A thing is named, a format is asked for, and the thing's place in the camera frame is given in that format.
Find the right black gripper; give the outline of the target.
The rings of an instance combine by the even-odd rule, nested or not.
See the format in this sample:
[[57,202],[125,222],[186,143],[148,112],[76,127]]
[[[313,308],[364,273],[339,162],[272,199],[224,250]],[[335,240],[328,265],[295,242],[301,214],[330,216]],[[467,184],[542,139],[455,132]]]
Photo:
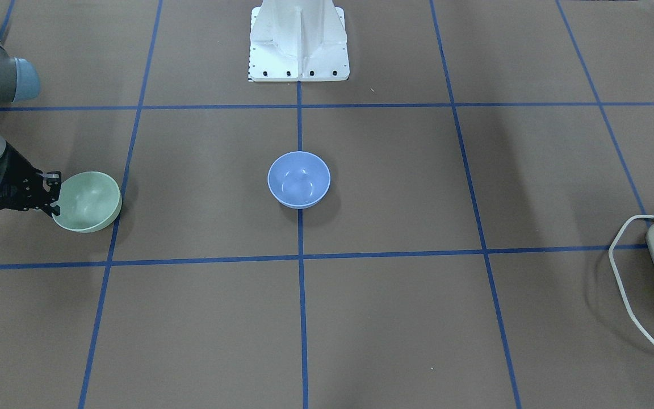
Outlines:
[[62,173],[42,173],[15,148],[7,145],[0,158],[0,210],[38,209],[50,218],[61,215],[57,202],[49,202],[49,191],[59,189]]

